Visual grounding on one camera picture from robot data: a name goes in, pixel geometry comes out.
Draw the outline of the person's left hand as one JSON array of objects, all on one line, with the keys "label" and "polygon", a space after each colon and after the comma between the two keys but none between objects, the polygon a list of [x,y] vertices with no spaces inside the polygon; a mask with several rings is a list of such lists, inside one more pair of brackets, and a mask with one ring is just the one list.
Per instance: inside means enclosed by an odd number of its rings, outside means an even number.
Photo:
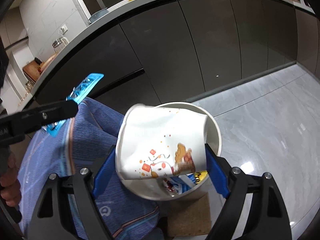
[{"label": "person's left hand", "polygon": [[17,206],[22,198],[21,185],[17,176],[18,167],[16,165],[16,158],[11,152],[8,158],[8,169],[1,176],[1,186],[3,187],[3,190],[1,190],[1,197],[10,207]]}]

